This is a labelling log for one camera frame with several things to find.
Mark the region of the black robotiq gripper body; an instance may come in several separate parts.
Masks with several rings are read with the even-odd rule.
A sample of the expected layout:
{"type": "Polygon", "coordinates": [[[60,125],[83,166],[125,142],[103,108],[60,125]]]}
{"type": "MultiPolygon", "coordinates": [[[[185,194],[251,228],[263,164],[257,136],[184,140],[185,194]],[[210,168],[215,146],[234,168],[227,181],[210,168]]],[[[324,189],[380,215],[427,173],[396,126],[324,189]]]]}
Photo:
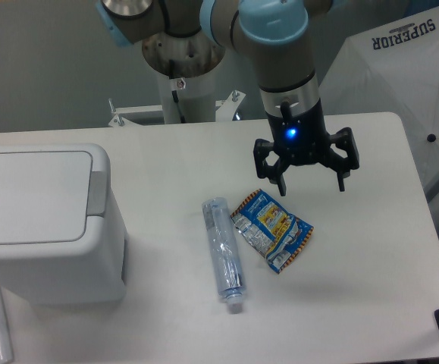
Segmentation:
{"type": "Polygon", "coordinates": [[[274,166],[314,165],[332,167],[334,152],[325,127],[321,100],[308,111],[293,114],[288,101],[280,105],[279,118],[268,115],[273,136],[273,152],[278,156],[274,166]]]}

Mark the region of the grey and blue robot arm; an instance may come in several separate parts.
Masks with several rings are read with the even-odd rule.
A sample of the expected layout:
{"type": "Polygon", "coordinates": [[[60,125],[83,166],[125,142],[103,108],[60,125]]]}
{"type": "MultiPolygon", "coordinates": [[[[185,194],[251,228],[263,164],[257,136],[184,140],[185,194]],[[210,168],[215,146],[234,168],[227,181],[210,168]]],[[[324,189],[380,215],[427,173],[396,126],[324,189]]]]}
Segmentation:
{"type": "Polygon", "coordinates": [[[253,148],[256,173],[286,190],[290,166],[321,164],[343,181],[359,167],[353,132],[329,134],[309,37],[309,18],[332,1],[98,1],[96,9],[120,46],[140,43],[165,82],[161,103],[170,122],[214,114],[209,75],[226,49],[248,58],[272,140],[253,148]]]}

